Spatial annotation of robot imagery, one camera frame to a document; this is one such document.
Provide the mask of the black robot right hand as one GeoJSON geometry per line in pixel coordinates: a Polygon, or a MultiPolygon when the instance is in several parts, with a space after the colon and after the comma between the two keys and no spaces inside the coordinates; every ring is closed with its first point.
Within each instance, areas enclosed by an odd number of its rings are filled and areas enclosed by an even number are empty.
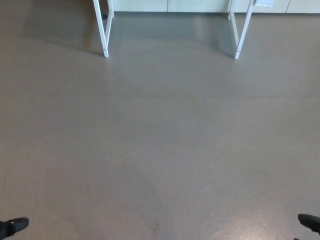
{"type": "Polygon", "coordinates": [[[320,234],[320,218],[318,216],[300,213],[297,218],[301,225],[320,234]]]}

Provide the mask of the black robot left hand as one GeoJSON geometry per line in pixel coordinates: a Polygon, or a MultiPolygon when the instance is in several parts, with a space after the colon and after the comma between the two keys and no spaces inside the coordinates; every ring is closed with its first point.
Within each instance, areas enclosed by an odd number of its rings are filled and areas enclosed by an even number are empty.
{"type": "Polygon", "coordinates": [[[0,222],[0,239],[4,240],[26,229],[29,226],[27,217],[18,217],[0,222]]]}

